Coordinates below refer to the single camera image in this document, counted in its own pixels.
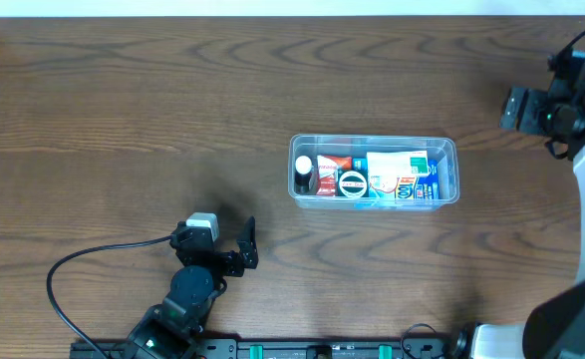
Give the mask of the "dark bottle white cap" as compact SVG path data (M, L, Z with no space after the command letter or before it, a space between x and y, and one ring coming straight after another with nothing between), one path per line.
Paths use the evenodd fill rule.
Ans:
M299 194L307 194L312 187L313 163L308 156L300 156L294 162L294 185Z

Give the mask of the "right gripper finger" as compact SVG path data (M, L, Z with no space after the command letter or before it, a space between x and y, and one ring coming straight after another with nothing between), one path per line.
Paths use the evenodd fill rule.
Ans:
M547 93L528 89L520 103L519 130L527 135L546 136Z
M506 130L518 130L524 113L526 88L511 87L501 107L499 126Z

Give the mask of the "red medicine packet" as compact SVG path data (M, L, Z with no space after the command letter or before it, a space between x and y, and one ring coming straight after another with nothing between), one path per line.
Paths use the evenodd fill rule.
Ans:
M351 157L319 155L317 157L318 186L316 195L336 196L339 171L349 171L351 168Z

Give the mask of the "green Zam-Buk box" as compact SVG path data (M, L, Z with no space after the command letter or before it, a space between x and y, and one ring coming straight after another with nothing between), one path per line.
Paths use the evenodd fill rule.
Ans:
M337 196L357 199L367 197L368 175L364 171L340 171L337 179Z

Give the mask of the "white green medicine box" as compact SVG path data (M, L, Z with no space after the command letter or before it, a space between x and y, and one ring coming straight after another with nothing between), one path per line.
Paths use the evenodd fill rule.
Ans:
M367 153L369 175L426 177L430 173L426 151Z

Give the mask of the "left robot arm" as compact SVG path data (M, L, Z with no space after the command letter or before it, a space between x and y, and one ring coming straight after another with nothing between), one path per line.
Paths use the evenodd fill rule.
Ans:
M255 218L249 217L236 239L238 249L215 248L219 225L214 213L196 212L177 224L169 245L182 263L171 279L168 294L148 309L129 334L125 359L193 358L196 337L214 301L227 290L225 278L241 277L258 265Z

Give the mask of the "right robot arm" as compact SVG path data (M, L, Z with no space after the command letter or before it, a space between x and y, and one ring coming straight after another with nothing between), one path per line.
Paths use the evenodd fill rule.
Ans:
M556 160L573 165L580 198L580 259L574 285L515 325L477 324L459 335L458 358L585 358L585 52L567 46L548 60L546 91L514 87L500 125L546 138Z

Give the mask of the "blue fever patch box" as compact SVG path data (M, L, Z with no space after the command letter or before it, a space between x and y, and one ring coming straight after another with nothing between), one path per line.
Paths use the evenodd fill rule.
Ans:
M368 197L383 200L433 200L439 199L438 162L429 160L430 173L426 177L397 177L392 175L369 175L366 159L352 159L354 170L368 175Z

